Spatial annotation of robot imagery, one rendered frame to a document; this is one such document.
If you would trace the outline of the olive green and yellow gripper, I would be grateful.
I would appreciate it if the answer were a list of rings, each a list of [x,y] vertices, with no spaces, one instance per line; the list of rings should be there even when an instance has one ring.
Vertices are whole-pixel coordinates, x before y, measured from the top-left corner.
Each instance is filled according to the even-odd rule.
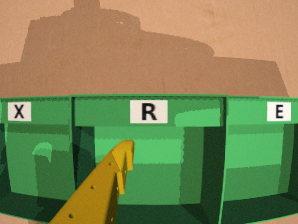
[[[95,167],[49,224],[115,224],[119,194],[133,169],[134,140],[119,142]]]

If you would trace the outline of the green rack of three bins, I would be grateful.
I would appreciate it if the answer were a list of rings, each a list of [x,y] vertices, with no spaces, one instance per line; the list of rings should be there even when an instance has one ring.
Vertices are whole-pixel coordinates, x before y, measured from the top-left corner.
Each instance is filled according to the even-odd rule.
[[[256,224],[297,215],[298,124],[291,123],[297,97],[3,97],[0,214],[49,224],[120,141],[134,140],[115,224]]]

